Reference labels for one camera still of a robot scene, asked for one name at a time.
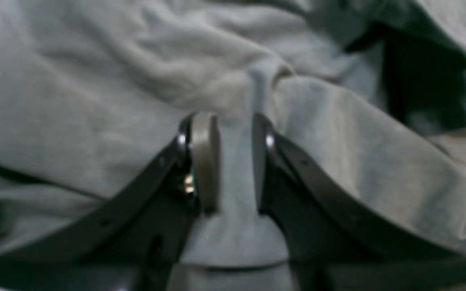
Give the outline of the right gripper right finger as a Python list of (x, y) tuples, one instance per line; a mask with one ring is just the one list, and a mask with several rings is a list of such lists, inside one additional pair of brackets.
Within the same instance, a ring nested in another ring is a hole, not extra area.
[(262, 114), (252, 153), (257, 207), (285, 237), (296, 291), (466, 291), (466, 255), (363, 206)]

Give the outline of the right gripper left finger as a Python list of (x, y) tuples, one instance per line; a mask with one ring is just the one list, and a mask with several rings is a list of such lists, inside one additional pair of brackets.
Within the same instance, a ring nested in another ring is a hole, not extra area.
[(216, 114), (184, 118), (116, 197), (0, 255), (0, 291), (164, 291), (194, 222), (218, 208)]

